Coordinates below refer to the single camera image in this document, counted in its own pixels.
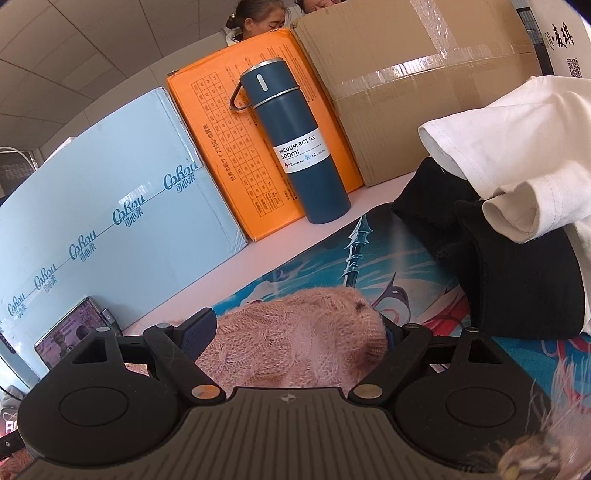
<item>qr code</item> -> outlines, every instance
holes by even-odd
[[[582,78],[581,68],[579,67],[579,59],[566,59],[566,63],[569,66],[570,76]]]

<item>bottle label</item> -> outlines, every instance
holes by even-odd
[[[295,173],[316,165],[330,155],[320,128],[291,142],[273,147],[285,173]]]

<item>woman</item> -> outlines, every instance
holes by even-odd
[[[60,348],[60,360],[62,360],[70,352],[70,350],[74,348],[73,345],[68,345],[66,343],[66,338],[61,332],[56,332],[53,334],[53,341]]]
[[[240,0],[226,22],[228,46],[283,27],[286,13],[283,0]]]
[[[344,2],[345,0],[295,0],[297,6],[300,7],[305,14],[311,14],[317,10],[332,7],[342,1]]]

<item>black cloth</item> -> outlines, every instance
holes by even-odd
[[[425,159],[392,209],[456,275],[472,325],[494,336],[567,339],[583,327],[579,263],[563,229],[516,244],[484,218],[471,185]]]
[[[571,7],[573,7],[581,17],[588,23],[591,23],[591,2],[589,0],[566,0]]]

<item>white table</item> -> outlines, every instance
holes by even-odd
[[[351,210],[334,222],[312,225],[304,218],[259,242],[251,243],[230,260],[125,329],[124,334],[140,335],[152,325],[186,320],[198,310],[215,305],[251,281],[324,240],[372,208],[392,202],[412,177],[413,174],[410,173],[380,185],[363,187],[353,192],[350,195]]]

